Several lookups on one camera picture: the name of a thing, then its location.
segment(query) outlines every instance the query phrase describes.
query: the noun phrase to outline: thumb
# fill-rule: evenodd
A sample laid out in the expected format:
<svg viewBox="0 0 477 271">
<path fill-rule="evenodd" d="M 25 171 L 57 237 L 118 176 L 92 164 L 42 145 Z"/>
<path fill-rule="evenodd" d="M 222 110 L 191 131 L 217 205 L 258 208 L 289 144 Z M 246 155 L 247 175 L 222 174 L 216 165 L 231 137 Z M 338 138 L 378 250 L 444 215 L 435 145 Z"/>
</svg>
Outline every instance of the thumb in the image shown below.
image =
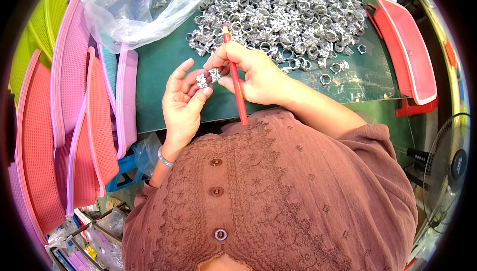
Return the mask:
<svg viewBox="0 0 477 271">
<path fill-rule="evenodd" d="M 197 90 L 194 96 L 192 96 L 190 99 L 186 108 L 194 114 L 199 114 L 207 99 L 212 95 L 212 92 L 213 90 L 211 87 Z"/>
<path fill-rule="evenodd" d="M 242 79 L 239 79 L 238 81 L 240 83 L 240 87 L 242 88 L 242 94 L 244 95 L 244 98 L 245 98 L 245 92 L 244 92 L 245 82 Z M 224 86 L 227 90 L 235 94 L 234 82 L 232 81 L 231 77 L 221 77 L 218 80 L 218 84 L 221 86 Z"/>
</svg>

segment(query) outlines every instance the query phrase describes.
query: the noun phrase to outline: green table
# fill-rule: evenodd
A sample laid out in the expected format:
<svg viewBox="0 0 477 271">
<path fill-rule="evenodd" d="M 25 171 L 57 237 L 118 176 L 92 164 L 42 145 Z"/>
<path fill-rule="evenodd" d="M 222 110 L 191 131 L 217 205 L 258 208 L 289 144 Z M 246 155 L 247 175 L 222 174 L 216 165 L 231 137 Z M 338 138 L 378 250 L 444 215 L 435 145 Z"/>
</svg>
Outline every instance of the green table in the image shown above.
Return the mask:
<svg viewBox="0 0 477 271">
<path fill-rule="evenodd" d="M 376 5 L 376 0 L 364 0 Z M 138 133 L 164 129 L 164 116 L 162 114 L 162 97 L 165 84 L 170 74 L 183 61 L 194 59 L 194 69 L 202 68 L 208 54 L 200 57 L 188 46 L 186 34 L 197 29 L 192 15 L 169 36 L 136 49 L 139 54 L 136 81 L 136 122 Z M 327 69 L 319 69 L 316 61 L 312 61 L 312 70 L 295 70 L 290 77 L 300 80 L 309 87 L 333 98 L 340 103 L 363 102 L 383 99 L 402 98 L 397 87 L 396 74 L 386 44 L 379 39 L 373 25 L 367 19 L 368 28 L 360 39 L 360 44 L 367 47 L 363 55 L 357 52 L 357 46 L 352 50 L 351 56 L 342 53 L 334 60 L 327 60 Z M 329 69 L 331 63 L 346 60 L 350 68 L 348 71 L 333 74 Z M 331 76 L 331 83 L 323 86 L 319 77 L 327 73 Z M 239 71 L 240 78 L 244 73 Z M 245 102 L 247 113 L 252 114 L 272 106 L 262 106 Z M 238 117 L 235 96 L 227 89 L 216 84 L 214 93 L 206 102 L 202 112 L 201 121 L 215 121 Z"/>
</svg>

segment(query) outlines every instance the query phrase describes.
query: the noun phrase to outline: hand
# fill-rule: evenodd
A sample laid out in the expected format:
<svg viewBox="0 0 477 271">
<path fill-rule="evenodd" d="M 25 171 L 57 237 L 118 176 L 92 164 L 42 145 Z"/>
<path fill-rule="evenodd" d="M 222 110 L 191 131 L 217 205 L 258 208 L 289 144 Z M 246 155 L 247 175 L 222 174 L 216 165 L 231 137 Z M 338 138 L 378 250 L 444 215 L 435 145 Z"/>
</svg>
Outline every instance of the hand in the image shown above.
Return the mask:
<svg viewBox="0 0 477 271">
<path fill-rule="evenodd" d="M 211 82 L 208 71 L 198 69 L 184 77 L 193 65 L 193 59 L 183 62 L 171 74 L 165 86 L 162 111 L 167 136 L 162 156 L 169 161 L 175 161 L 180 150 L 196 135 L 200 124 L 200 111 L 213 92 L 212 84 L 205 89 L 199 89 L 196 81 L 198 75 L 204 74 L 207 82 Z"/>
<path fill-rule="evenodd" d="M 246 100 L 261 105 L 280 106 L 288 101 L 293 79 L 285 75 L 262 51 L 249 50 L 230 41 L 207 59 L 204 69 L 208 71 L 214 67 L 222 68 L 222 74 L 226 76 L 230 71 L 229 59 L 245 72 L 245 81 L 240 80 L 240 85 Z M 234 93 L 231 77 L 222 77 L 218 83 Z"/>
</svg>

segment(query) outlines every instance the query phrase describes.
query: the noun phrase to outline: red stool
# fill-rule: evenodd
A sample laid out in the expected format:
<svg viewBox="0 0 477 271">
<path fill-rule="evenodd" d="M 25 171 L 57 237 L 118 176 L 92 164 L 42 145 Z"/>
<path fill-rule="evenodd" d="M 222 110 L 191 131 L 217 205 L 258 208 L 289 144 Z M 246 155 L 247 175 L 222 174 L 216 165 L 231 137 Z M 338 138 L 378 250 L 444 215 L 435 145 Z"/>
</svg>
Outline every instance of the red stool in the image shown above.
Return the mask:
<svg viewBox="0 0 477 271">
<path fill-rule="evenodd" d="M 418 106 L 412 98 L 402 99 L 402 108 L 395 110 L 396 117 L 405 117 L 412 116 L 415 114 L 424 114 L 433 112 L 436 107 L 439 105 L 439 97 L 437 96 L 433 101 L 423 105 Z"/>
</svg>

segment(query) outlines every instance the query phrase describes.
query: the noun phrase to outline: blue stool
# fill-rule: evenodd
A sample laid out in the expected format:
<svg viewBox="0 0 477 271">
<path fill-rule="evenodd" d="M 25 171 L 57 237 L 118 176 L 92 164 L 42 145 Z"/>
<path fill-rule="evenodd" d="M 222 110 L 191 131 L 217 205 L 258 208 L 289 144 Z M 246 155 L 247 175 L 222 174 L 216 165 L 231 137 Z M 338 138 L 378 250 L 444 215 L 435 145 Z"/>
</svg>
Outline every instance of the blue stool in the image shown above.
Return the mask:
<svg viewBox="0 0 477 271">
<path fill-rule="evenodd" d="M 136 146 L 137 146 L 137 143 L 134 143 L 131 146 L 131 149 L 133 149 L 134 153 L 136 152 Z M 136 168 L 134 155 L 135 154 L 125 156 L 124 158 L 118 160 L 119 172 L 108 184 L 106 184 L 106 187 L 105 187 L 106 192 L 115 192 L 123 188 L 126 188 L 128 186 L 131 186 L 133 184 L 140 183 L 146 179 L 149 179 L 148 176 L 146 176 L 144 173 L 140 171 L 136 172 L 134 179 L 131 179 L 126 173 Z M 124 178 L 124 181 L 118 183 L 119 176 L 122 176 Z"/>
</svg>

